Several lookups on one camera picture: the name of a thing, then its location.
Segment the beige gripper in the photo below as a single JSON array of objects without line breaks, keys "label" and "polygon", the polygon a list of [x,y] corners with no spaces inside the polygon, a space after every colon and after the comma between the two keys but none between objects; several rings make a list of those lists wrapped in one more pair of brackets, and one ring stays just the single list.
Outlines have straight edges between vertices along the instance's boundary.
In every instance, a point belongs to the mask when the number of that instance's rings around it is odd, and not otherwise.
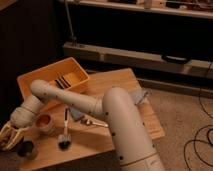
[{"label": "beige gripper", "polygon": [[0,150],[8,151],[14,148],[23,138],[23,130],[15,128],[7,122],[0,130]]}]

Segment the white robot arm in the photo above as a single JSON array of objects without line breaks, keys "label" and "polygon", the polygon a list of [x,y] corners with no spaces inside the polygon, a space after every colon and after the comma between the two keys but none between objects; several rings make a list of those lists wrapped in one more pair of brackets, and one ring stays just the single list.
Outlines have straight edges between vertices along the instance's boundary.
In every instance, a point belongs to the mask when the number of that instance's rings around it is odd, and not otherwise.
[{"label": "white robot arm", "polygon": [[120,87],[108,89],[101,100],[62,90],[44,80],[34,80],[31,95],[11,114],[0,130],[3,151],[12,149],[33,125],[36,115],[56,99],[108,124],[122,171],[165,171],[144,121],[131,95]]}]

